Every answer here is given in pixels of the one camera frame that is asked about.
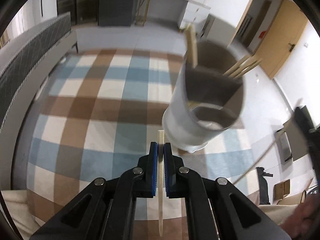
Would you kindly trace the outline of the person's hand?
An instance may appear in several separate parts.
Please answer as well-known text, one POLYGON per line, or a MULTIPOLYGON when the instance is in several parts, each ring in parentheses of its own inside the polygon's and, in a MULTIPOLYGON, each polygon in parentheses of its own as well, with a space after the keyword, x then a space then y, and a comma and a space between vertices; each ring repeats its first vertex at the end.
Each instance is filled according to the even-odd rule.
POLYGON ((315 220, 315 212, 319 209, 319 193, 307 196, 293 214, 280 227, 292 238, 304 236, 315 220))

